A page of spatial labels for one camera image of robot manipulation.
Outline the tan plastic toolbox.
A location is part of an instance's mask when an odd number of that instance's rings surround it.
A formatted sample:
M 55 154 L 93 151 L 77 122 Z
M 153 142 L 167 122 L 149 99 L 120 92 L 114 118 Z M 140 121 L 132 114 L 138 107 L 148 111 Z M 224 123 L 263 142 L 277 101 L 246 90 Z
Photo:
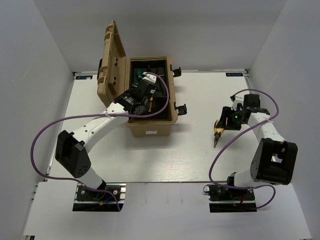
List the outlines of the tan plastic toolbox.
M 131 58 L 165 58 L 167 60 L 168 86 L 160 76 L 147 72 L 157 77 L 156 86 L 160 90 L 154 95 L 151 114 L 130 114 L 125 124 L 134 137 L 169 136 L 178 117 L 187 113 L 186 105 L 176 105 L 174 78 L 181 76 L 182 71 L 180 68 L 173 69 L 172 61 L 167 56 Z M 131 58 L 127 58 L 116 22 L 112 21 L 105 30 L 104 51 L 97 72 L 97 95 L 106 107 L 116 97 L 129 90 L 125 90 L 125 86 L 129 79 L 127 72 Z

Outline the yellow long nose pliers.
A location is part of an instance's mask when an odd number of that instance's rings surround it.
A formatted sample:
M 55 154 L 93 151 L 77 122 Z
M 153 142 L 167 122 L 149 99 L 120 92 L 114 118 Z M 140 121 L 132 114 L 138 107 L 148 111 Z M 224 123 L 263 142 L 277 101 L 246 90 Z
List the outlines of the yellow long nose pliers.
M 153 98 L 151 97 L 150 100 L 149 100 L 148 113 L 151 113 L 151 111 L 152 111 L 152 105 L 153 105 Z

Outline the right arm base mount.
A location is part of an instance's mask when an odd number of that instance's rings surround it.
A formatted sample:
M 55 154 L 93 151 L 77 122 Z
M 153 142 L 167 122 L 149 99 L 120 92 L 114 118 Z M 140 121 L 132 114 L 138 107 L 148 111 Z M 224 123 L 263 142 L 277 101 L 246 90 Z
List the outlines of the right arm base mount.
M 214 184 L 203 187 L 208 195 L 210 213 L 252 213 L 257 211 L 253 190 L 221 188 Z

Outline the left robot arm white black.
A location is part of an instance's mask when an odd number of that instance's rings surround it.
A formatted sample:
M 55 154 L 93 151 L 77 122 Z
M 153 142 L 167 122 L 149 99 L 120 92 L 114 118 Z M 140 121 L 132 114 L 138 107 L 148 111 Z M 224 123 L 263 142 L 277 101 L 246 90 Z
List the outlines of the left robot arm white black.
M 57 137 L 55 159 L 75 179 L 88 188 L 88 193 L 99 200 L 105 196 L 106 183 L 93 170 L 89 158 L 91 149 L 115 127 L 127 122 L 127 115 L 140 115 L 148 112 L 154 93 L 159 88 L 142 81 L 137 87 L 126 90 L 116 97 L 102 113 L 84 126 L 68 132 L 63 130 Z

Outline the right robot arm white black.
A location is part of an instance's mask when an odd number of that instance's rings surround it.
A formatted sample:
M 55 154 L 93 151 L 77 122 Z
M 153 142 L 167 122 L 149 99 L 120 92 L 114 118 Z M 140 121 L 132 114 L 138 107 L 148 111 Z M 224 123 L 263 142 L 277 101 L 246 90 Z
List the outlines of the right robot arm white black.
M 261 107 L 258 94 L 231 96 L 232 106 L 222 109 L 218 129 L 239 131 L 243 125 L 253 131 L 258 147 L 248 169 L 234 172 L 226 182 L 226 195 L 236 200 L 244 189 L 265 184 L 288 185 L 293 177 L 298 146 L 286 141 L 275 128 L 270 112 Z

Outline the large dark red hex key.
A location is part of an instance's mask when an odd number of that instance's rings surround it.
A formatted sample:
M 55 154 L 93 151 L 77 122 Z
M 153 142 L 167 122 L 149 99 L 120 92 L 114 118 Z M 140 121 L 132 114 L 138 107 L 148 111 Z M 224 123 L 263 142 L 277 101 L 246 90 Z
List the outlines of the large dark red hex key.
M 165 77 L 166 76 L 166 68 L 165 67 L 157 67 L 156 70 L 155 70 L 155 73 L 159 77 Z

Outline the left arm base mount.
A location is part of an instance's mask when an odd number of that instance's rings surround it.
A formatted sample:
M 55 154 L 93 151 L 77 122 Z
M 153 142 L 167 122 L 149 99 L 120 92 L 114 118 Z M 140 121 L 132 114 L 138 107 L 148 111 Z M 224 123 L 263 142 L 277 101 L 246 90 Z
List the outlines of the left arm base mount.
M 123 208 L 126 197 L 126 183 L 107 183 L 105 189 L 111 192 Z M 73 212 L 118 212 L 118 205 L 109 193 L 93 192 L 78 185 L 73 202 Z

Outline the green handled screwdriver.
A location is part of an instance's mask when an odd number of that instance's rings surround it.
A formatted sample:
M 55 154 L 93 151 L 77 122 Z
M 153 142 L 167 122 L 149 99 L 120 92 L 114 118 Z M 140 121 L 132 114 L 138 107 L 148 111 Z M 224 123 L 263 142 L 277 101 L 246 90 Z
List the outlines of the green handled screwdriver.
M 133 84 L 135 86 L 138 86 L 140 84 L 140 81 L 143 79 L 144 77 L 144 71 L 140 68 L 138 68 L 136 71 L 135 71 L 135 79 L 133 81 Z

